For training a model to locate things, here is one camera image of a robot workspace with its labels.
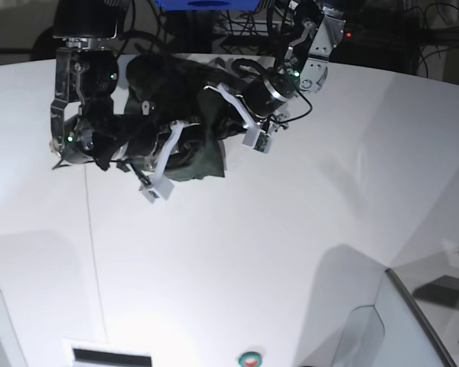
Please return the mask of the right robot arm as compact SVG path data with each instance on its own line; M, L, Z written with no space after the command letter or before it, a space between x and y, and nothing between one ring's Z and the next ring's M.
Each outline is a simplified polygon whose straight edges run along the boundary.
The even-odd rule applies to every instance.
M153 180L143 173L140 160L150 155L158 136L167 130L162 122L167 105L147 99L137 112L114 112L112 94L124 51L115 52L105 42L138 38L156 44L166 61L171 56L158 36L127 28L127 15L136 15L134 1L59 2L53 36L65 45L56 52L50 148L59 157L55 169L95 164L107 171L115 164L149 185Z

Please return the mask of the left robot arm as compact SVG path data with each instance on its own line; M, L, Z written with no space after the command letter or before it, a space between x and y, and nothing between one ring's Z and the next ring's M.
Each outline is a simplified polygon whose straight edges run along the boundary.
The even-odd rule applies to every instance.
M294 97L321 90L330 56L343 39L345 14L352 10L352 1L302 1L294 9L287 44L277 41L271 67L246 58L233 61L234 73L251 80L236 97L246 130L268 132L289 123L291 119L278 119L278 108Z

